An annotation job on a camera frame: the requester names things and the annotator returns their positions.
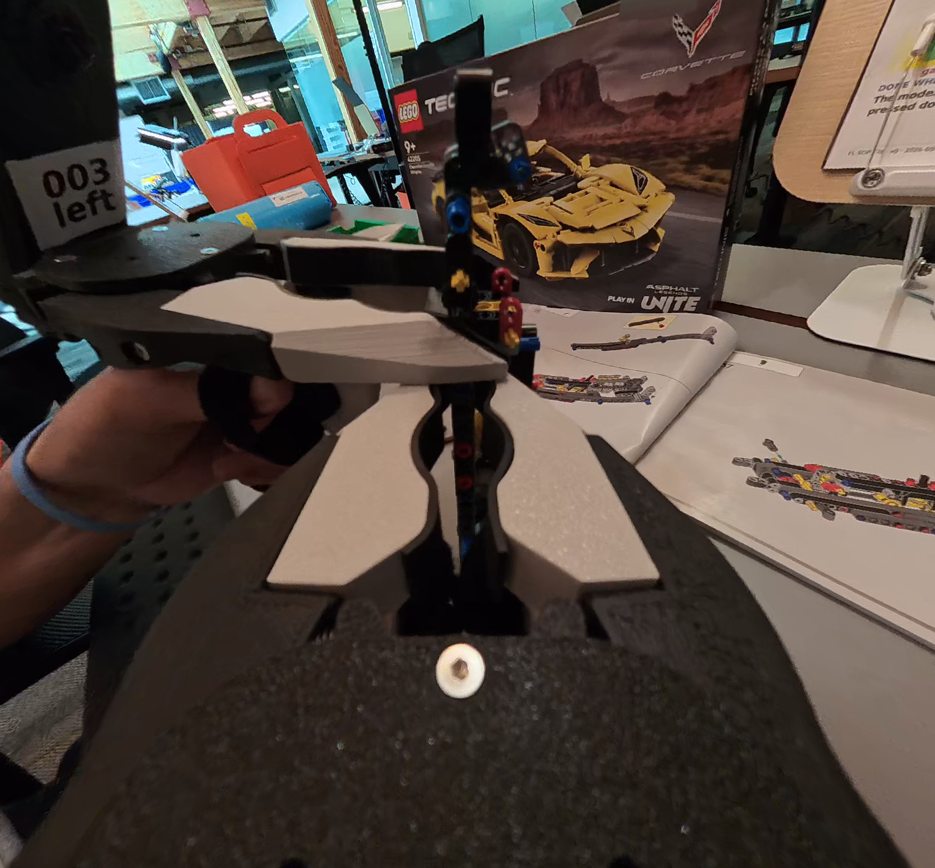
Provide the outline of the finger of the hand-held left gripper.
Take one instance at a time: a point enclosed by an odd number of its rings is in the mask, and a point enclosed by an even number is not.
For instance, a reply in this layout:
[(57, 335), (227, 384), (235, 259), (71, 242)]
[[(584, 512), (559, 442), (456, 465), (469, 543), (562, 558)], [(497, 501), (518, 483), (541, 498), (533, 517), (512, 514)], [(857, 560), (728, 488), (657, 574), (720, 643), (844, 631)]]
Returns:
[(501, 382), (508, 364), (425, 312), (313, 299), (257, 277), (205, 284), (163, 308), (271, 336), (281, 373), (296, 383)]
[(286, 288), (319, 300), (359, 300), (379, 309), (468, 314), (468, 267), (442, 246), (352, 236), (280, 242)]

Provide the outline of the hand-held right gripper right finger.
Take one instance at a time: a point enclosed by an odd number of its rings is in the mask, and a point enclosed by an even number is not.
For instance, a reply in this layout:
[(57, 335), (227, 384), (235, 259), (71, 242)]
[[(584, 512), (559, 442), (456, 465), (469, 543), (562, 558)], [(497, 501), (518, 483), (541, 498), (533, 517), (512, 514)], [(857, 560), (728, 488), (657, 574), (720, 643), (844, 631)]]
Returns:
[(551, 604), (650, 589), (661, 580), (590, 437), (508, 375), (487, 392), (485, 511), (475, 606), (527, 617)]

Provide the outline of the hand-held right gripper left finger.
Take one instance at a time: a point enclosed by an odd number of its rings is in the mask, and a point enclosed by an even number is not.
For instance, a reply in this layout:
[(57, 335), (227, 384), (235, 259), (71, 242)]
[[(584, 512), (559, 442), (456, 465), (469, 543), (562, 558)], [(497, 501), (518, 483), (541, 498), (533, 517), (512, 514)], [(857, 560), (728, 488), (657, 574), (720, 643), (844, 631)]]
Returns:
[(275, 595), (366, 602), (417, 628), (450, 595), (454, 559), (428, 459), (443, 448), (428, 386), (390, 388), (345, 427), (266, 577)]

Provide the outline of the multicoloured lego chassis assembly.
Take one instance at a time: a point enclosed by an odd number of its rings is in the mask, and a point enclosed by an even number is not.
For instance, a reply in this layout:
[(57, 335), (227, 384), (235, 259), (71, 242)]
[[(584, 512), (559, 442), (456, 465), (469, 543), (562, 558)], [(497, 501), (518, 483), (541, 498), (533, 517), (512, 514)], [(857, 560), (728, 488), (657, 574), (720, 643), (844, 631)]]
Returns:
[[(493, 71), (460, 68), (454, 87), (454, 144), (443, 165), (443, 217), (446, 277), (442, 286), (444, 320), (453, 331), (496, 360), (522, 361), (519, 371), (531, 383), (535, 353), (541, 347), (536, 327), (526, 324), (517, 296), (518, 280), (504, 265), (488, 266), (474, 252), (475, 194), (524, 185), (532, 163), (520, 126), (511, 121), (493, 123)], [(474, 375), (469, 381), (444, 388), (452, 426), (454, 496), (457, 513), (458, 570), (467, 584), (471, 575), (485, 570), (485, 488), (478, 486), (476, 461), (480, 440), (476, 414), (492, 394), (487, 387), (496, 375)]]

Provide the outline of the lego instruction booklet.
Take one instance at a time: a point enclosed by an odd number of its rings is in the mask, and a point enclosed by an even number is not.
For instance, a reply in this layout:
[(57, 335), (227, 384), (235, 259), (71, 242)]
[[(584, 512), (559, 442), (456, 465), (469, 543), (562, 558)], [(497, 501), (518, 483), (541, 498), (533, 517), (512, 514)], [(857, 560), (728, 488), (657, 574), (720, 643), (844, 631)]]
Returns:
[(697, 313), (527, 305), (533, 384), (717, 536), (933, 647), (933, 397)]

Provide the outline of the black lego set box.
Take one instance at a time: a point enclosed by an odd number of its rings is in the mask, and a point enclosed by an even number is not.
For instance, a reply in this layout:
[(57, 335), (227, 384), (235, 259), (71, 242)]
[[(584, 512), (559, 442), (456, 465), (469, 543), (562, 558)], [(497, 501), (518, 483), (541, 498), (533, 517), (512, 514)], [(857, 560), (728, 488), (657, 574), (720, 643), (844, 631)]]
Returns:
[(719, 300), (781, 0), (617, 13), (479, 59), (532, 176), (474, 193), (474, 253), (525, 304), (706, 313)]

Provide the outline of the person's left hand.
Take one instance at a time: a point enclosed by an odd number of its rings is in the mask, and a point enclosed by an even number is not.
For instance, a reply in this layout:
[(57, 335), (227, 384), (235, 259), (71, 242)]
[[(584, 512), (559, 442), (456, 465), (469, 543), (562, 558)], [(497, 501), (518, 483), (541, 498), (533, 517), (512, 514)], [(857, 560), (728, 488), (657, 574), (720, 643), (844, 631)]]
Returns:
[(25, 454), (36, 487), (76, 518), (129, 524), (230, 481), (274, 483), (285, 466), (240, 450), (208, 421), (200, 375), (108, 369), (95, 377)]

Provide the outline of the green plastic object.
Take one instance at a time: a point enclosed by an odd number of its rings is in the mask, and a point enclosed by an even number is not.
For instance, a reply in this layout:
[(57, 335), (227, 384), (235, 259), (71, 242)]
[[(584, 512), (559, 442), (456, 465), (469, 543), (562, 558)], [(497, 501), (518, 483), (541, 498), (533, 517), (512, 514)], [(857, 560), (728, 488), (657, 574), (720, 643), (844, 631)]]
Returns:
[(404, 223), (356, 219), (349, 226), (329, 226), (326, 232), (332, 236), (350, 238), (357, 242), (392, 243), (406, 246), (424, 243), (418, 227)]

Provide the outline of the blue cylinder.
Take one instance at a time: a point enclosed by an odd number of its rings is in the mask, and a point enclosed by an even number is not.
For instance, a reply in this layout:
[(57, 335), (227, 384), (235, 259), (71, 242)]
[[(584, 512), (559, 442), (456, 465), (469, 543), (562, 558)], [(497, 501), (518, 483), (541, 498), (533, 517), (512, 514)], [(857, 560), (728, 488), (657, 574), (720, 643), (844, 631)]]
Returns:
[(310, 231), (327, 225), (332, 211), (333, 204), (327, 190), (312, 181), (203, 216), (198, 221), (240, 224), (254, 231)]

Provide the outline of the orange plastic case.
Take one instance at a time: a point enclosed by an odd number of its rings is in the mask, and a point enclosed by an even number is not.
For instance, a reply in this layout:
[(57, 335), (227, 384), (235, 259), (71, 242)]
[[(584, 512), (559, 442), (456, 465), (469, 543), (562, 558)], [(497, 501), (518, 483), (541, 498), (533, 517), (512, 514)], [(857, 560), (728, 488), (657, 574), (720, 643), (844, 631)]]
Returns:
[(232, 134), (183, 152), (181, 160), (215, 212), (311, 182), (337, 205), (305, 126), (272, 111), (240, 114)]

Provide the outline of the black perforated panel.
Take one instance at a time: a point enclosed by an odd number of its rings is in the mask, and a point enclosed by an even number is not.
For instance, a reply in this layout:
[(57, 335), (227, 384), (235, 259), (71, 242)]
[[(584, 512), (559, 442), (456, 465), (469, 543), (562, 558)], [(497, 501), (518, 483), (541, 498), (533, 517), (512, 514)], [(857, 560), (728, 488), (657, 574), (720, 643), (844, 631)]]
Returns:
[(119, 677), (154, 620), (235, 518), (224, 488), (158, 515), (91, 582), (88, 669)]

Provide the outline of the black pole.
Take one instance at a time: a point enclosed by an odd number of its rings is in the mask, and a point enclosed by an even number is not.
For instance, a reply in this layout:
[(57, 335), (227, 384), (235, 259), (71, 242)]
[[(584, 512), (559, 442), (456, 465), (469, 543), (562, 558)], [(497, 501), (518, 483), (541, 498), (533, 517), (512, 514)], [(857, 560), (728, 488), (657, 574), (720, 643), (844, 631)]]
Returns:
[(398, 132), (395, 129), (395, 124), (393, 121), (393, 114), (391, 112), (391, 107), (390, 107), (389, 96), (386, 91), (386, 87), (383, 82), (383, 79), (382, 79), (380, 65), (379, 65), (379, 57), (377, 55), (377, 52), (373, 44), (373, 40), (371, 38), (368, 21), (366, 20), (366, 18), (368, 18), (369, 20), (374, 20), (375, 17), (372, 12), (370, 12), (369, 14), (365, 14), (364, 4), (362, 0), (352, 0), (352, 2), (353, 2), (354, 9), (355, 9), (355, 17), (360, 28), (361, 39), (364, 43), (365, 53), (368, 57), (368, 64), (371, 69), (373, 79), (375, 81), (378, 96), (380, 98), (381, 109), (383, 110), (383, 114), (385, 116), (385, 122), (386, 122), (389, 137), (392, 142), (393, 152), (396, 158), (400, 159), (401, 148), (400, 148), (400, 143), (399, 143)]

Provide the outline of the black office chair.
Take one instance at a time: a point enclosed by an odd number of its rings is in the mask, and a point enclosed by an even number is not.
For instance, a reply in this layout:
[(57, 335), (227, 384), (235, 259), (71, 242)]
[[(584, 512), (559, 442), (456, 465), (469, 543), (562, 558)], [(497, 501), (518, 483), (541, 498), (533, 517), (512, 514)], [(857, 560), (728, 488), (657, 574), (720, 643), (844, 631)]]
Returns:
[(424, 41), (401, 56), (403, 81), (425, 78), (485, 56), (485, 17), (434, 41)]

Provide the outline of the blue wristband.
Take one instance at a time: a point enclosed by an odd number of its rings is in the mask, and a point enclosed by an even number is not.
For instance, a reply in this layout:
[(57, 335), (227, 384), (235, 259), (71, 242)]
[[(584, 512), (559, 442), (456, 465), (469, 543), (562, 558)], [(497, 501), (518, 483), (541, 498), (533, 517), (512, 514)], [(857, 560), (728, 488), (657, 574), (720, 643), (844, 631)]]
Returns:
[(90, 519), (60, 507), (40, 487), (37, 477), (27, 463), (27, 457), (40, 435), (50, 425), (48, 417), (27, 433), (13, 448), (6, 462), (11, 480), (20, 495), (44, 516), (57, 524), (80, 532), (97, 534), (130, 534), (152, 520), (156, 511), (150, 511), (141, 520), (133, 522), (108, 522)]

